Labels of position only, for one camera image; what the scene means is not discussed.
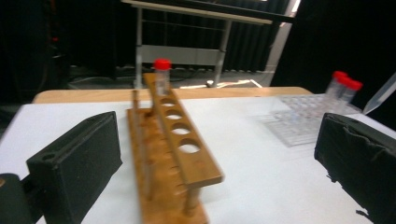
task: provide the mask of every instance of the vial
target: vial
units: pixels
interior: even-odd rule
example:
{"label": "vial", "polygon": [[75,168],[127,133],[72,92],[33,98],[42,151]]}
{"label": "vial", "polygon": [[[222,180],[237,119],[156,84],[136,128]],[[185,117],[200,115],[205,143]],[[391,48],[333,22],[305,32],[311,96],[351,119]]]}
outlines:
{"label": "vial", "polygon": [[359,91],[362,86],[363,84],[361,82],[352,79],[350,79],[346,83],[346,88],[343,91],[338,101],[338,106],[336,110],[338,114],[344,114],[346,112],[347,104],[349,104],[352,101],[356,92]]}
{"label": "vial", "polygon": [[158,95],[169,94],[169,69],[171,62],[167,59],[157,59],[154,62],[155,87]]}
{"label": "vial", "polygon": [[332,80],[327,87],[325,97],[328,99],[337,99],[339,97],[339,92],[343,89],[342,80],[347,77],[347,73],[342,71],[335,71],[332,73]]}

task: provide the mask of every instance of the red cap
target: red cap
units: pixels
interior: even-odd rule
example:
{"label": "red cap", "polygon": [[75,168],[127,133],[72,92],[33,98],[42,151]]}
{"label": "red cap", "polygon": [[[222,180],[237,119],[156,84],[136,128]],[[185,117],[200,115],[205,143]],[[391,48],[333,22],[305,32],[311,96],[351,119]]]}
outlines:
{"label": "red cap", "polygon": [[356,80],[349,80],[346,86],[354,91],[358,91],[363,86],[363,83]]}
{"label": "red cap", "polygon": [[335,77],[335,78],[347,77],[347,73],[346,72],[342,72],[342,71],[335,71],[335,72],[332,73],[332,77]]}
{"label": "red cap", "polygon": [[154,68],[160,70],[168,70],[171,68],[171,61],[167,59],[157,59],[154,62]]}
{"label": "red cap", "polygon": [[337,78],[337,82],[341,83],[345,86],[347,86],[347,83],[349,83],[350,80],[352,80],[352,79],[350,79],[350,77],[338,77]]}

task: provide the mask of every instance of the wooden rack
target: wooden rack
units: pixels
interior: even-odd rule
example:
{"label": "wooden rack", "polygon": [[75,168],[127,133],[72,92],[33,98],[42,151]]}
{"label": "wooden rack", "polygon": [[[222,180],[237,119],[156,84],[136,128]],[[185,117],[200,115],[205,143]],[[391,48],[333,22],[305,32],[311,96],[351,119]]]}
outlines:
{"label": "wooden rack", "polygon": [[207,223],[200,189],[223,175],[172,89],[160,96],[155,74],[145,74],[151,108],[127,111],[140,208],[145,223]]}

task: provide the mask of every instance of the metal leg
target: metal leg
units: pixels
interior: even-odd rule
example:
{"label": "metal leg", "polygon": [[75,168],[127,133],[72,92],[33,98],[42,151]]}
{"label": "metal leg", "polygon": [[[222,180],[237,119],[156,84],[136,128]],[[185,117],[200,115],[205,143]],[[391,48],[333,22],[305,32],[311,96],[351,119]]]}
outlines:
{"label": "metal leg", "polygon": [[232,25],[231,21],[226,21],[224,24],[224,31],[223,31],[223,35],[222,35],[222,39],[221,39],[221,44],[220,44],[220,49],[219,49],[219,54],[218,54],[218,61],[216,63],[216,67],[215,67],[215,78],[214,78],[214,82],[213,82],[213,86],[212,86],[214,88],[216,88],[218,86],[218,83],[220,80],[221,70],[222,70],[222,66],[224,64],[224,57],[225,57],[225,52],[227,50],[227,43],[228,43],[228,37],[230,35],[231,25]]}
{"label": "metal leg", "polygon": [[142,89],[142,16],[143,9],[137,8],[137,30],[136,30],[136,80],[134,87]]}

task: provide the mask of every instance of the floor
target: floor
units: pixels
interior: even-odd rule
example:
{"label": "floor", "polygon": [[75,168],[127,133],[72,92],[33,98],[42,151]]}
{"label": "floor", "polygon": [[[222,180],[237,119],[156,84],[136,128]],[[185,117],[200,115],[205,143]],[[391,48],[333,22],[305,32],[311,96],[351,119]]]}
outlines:
{"label": "floor", "polygon": [[[117,69],[117,78],[99,77],[98,74],[84,67],[71,67],[70,81],[67,89],[70,90],[111,90],[131,89],[134,86],[134,68],[123,67]],[[273,73],[249,73],[226,71],[221,74],[219,88],[259,88],[268,87]],[[174,69],[170,73],[173,88],[208,88],[214,79],[211,70]],[[21,105],[0,105],[0,139],[7,126],[15,116]]]}

